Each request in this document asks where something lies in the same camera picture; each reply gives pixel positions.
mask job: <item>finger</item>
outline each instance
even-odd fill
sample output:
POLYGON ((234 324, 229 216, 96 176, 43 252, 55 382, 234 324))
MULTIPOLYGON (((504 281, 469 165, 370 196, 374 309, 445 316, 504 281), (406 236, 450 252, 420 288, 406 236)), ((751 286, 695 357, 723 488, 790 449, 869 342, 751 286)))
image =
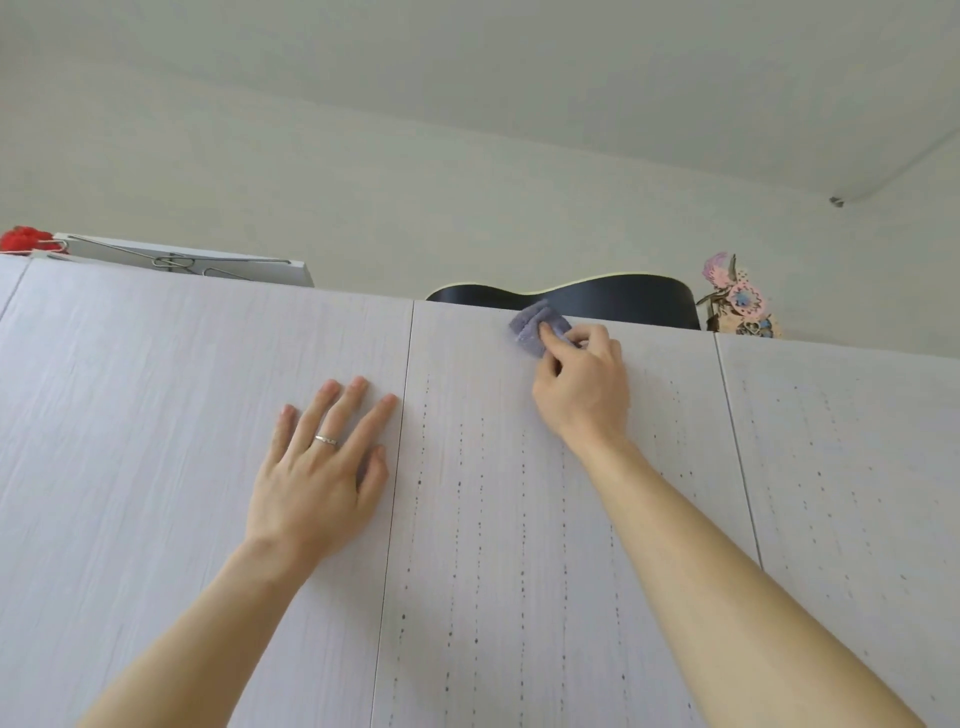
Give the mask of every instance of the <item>finger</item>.
POLYGON ((324 386, 320 388, 310 406, 300 415, 300 421, 297 423, 297 429, 294 430, 293 439, 290 441, 290 447, 287 453, 296 457, 304 452, 313 444, 313 436, 317 434, 317 428, 320 421, 324 418, 326 410, 340 391, 340 382, 328 379, 324 386))
POLYGON ((573 344, 587 342, 587 351, 600 353, 610 351, 610 333, 602 324, 580 324, 566 333, 573 344))
POLYGON ((356 469, 360 465, 364 453, 376 442, 390 416, 394 414, 398 401, 396 395, 387 395, 357 423, 357 427, 340 450, 348 468, 356 469))
MULTIPOLYGON (((347 389, 344 390, 344 394, 337 400, 337 403, 330 407, 330 411, 326 413, 318 434, 333 440, 339 440, 340 436, 344 434, 350 418, 360 408, 363 397, 367 394, 368 386, 370 386, 369 383, 363 377, 355 376, 347 385, 347 389)), ((329 443, 322 440, 314 440, 313 448, 323 451, 332 449, 329 443)))
POLYGON ((289 404, 284 404, 276 418, 274 437, 267 449, 267 456, 263 460, 265 466, 276 465, 290 447, 290 438, 294 436, 294 414, 296 410, 289 404))
POLYGON ((550 352, 544 352, 537 365, 536 384, 547 384, 557 378, 557 357, 550 352))
POLYGON ((367 473, 357 488, 357 510, 360 512, 361 522, 366 523, 373 516, 389 477, 387 451, 382 445, 378 445, 370 455, 367 473))
POLYGON ((561 363, 564 363, 570 356, 577 353, 577 348, 570 344, 569 341, 560 338, 553 332, 553 329, 548 324, 541 323, 539 331, 543 346, 548 352, 557 357, 561 363))

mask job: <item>white ceiling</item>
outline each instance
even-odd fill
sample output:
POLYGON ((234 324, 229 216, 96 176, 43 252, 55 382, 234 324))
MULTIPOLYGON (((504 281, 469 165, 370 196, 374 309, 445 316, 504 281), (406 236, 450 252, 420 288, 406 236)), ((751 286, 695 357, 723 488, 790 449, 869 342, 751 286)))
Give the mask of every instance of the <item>white ceiling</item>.
POLYGON ((960 127, 957 0, 3 0, 14 41, 825 196, 960 127))

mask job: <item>microfiber cloth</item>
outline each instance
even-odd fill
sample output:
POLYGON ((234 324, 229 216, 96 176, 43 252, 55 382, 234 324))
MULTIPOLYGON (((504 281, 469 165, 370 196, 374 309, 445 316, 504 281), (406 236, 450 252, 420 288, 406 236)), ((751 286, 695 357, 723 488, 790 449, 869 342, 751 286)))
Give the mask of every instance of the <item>microfiber cloth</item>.
POLYGON ((525 352, 536 357, 543 356, 546 351, 540 340, 539 330, 540 324, 544 322, 562 339, 566 338, 566 333, 573 328, 547 301, 537 301, 527 306, 510 322, 510 331, 516 334, 516 342, 525 352))

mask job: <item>red object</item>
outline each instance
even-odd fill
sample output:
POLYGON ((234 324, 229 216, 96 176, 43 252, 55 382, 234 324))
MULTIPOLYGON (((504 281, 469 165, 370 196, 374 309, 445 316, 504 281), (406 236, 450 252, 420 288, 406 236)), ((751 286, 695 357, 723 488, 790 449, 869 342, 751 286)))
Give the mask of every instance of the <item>red object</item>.
POLYGON ((58 251, 63 246, 53 239, 51 232, 36 228, 16 226, 0 236, 0 253, 26 253, 28 251, 58 251))

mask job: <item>guitar body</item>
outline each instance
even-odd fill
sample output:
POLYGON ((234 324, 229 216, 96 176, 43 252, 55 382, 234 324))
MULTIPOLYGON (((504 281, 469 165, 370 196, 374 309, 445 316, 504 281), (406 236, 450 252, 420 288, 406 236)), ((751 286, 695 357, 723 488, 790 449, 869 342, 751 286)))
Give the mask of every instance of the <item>guitar body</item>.
POLYGON ((514 293, 480 283, 455 283, 427 297, 428 301, 440 303, 513 311, 542 299, 547 299, 564 316, 700 330, 690 289, 676 279, 647 273, 600 276, 535 293, 514 293))

